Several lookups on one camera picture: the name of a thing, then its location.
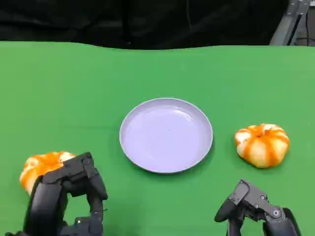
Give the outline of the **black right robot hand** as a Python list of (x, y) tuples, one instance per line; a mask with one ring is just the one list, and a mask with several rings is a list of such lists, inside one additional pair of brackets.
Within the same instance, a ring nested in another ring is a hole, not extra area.
[(240, 236), (245, 218), (263, 220), (265, 236), (300, 236), (301, 231), (292, 211), (273, 205), (267, 194), (246, 180), (240, 180), (215, 216), (216, 222), (228, 221), (227, 236)]

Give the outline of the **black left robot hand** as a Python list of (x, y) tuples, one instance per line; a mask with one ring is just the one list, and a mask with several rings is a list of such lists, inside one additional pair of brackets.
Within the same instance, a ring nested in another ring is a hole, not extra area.
[[(90, 215), (77, 217), (72, 225), (63, 217), (67, 195), (85, 195)], [(63, 162), (63, 166), (39, 176), (31, 192), (23, 229), (17, 236), (101, 236), (105, 184), (90, 152)]]

